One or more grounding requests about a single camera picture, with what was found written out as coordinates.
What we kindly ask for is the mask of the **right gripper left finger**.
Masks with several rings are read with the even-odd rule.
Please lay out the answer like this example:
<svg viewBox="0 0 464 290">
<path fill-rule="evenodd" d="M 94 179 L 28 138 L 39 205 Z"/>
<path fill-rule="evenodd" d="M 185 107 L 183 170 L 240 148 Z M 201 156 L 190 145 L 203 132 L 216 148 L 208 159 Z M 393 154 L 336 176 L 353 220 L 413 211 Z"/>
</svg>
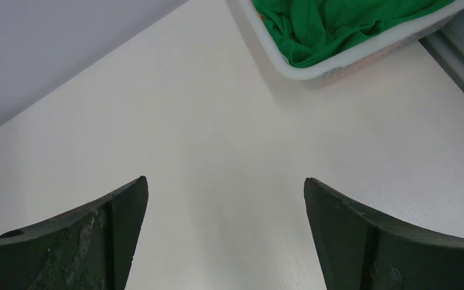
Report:
<svg viewBox="0 0 464 290">
<path fill-rule="evenodd" d="M 141 176 L 92 202 L 0 235 L 0 289 L 124 289 L 148 198 Z"/>
</svg>

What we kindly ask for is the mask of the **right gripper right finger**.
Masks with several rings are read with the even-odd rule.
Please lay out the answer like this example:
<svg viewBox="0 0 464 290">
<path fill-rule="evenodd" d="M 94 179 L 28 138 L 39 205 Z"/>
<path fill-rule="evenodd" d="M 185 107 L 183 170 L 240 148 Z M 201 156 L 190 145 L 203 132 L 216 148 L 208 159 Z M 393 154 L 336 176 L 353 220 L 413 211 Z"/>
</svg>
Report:
<svg viewBox="0 0 464 290">
<path fill-rule="evenodd" d="M 327 289 L 464 289 L 464 238 L 404 222 L 315 178 L 306 213 Z"/>
</svg>

